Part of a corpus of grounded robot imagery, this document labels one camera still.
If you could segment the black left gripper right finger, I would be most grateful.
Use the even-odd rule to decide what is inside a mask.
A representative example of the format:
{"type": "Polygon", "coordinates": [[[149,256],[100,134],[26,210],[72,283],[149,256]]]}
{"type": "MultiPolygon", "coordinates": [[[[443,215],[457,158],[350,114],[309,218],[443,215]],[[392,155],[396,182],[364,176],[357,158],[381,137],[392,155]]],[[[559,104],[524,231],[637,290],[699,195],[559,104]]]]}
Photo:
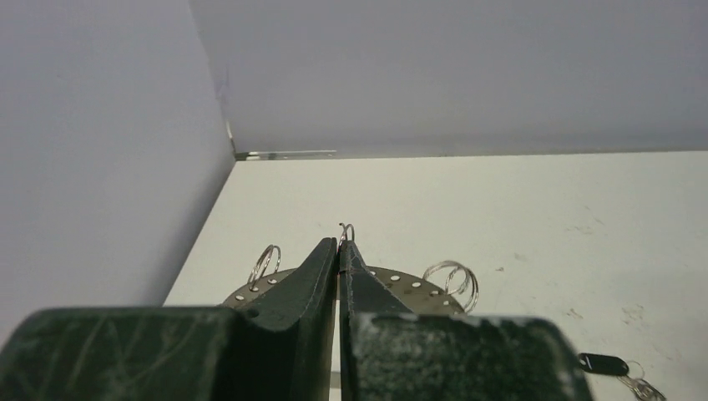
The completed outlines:
{"type": "Polygon", "coordinates": [[[416,314],[339,251],[345,400],[590,400],[574,349],[539,317],[416,314]]]}

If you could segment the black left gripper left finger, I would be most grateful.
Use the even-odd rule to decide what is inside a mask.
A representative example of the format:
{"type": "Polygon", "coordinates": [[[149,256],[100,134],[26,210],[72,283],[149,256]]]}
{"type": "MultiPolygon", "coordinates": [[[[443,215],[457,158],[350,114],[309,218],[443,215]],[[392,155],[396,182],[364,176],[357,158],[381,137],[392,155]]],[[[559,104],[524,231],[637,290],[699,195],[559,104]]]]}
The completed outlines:
{"type": "Polygon", "coordinates": [[[326,400],[337,242],[240,308],[31,314],[1,351],[4,400],[326,400]]]}

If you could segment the metal disc with keyrings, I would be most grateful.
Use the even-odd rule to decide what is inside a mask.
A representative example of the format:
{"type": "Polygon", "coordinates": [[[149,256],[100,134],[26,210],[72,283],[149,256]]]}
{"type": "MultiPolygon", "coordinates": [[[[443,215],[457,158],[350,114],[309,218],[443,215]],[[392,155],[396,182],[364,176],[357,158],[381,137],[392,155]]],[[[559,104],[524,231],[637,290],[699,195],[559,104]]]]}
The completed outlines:
{"type": "MultiPolygon", "coordinates": [[[[281,257],[278,245],[267,246],[251,269],[246,284],[235,289],[220,305],[245,308],[280,285],[297,271],[296,268],[281,270],[281,257]]],[[[378,266],[367,266],[366,271],[417,314],[468,314],[478,302],[478,279],[470,268],[457,261],[441,261],[428,267],[421,277],[378,266]]]]}

